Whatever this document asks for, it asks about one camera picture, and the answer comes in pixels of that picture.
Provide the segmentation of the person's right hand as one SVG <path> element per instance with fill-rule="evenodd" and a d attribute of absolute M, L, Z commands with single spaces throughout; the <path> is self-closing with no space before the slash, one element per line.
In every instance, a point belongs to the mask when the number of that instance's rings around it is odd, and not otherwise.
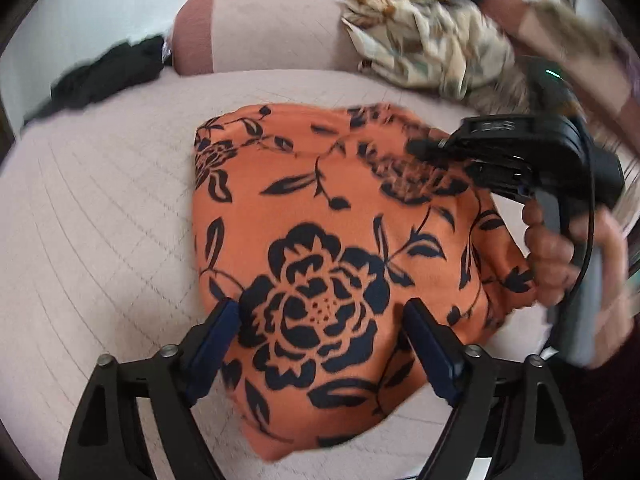
<path fill-rule="evenodd" d="M 544 226 L 544 212 L 534 200 L 524 206 L 522 219 L 527 226 L 527 260 L 534 272 L 537 300 L 545 307 L 555 306 L 578 278 L 577 266 L 570 263 L 578 243 L 587 239 L 588 218 L 570 222 L 570 237 Z M 602 250 L 602 294 L 594 335 L 592 370 L 604 365 L 617 353 L 632 332 L 631 296 L 627 286 L 628 248 L 623 231 L 612 212 L 600 207 L 594 217 L 594 242 Z"/>

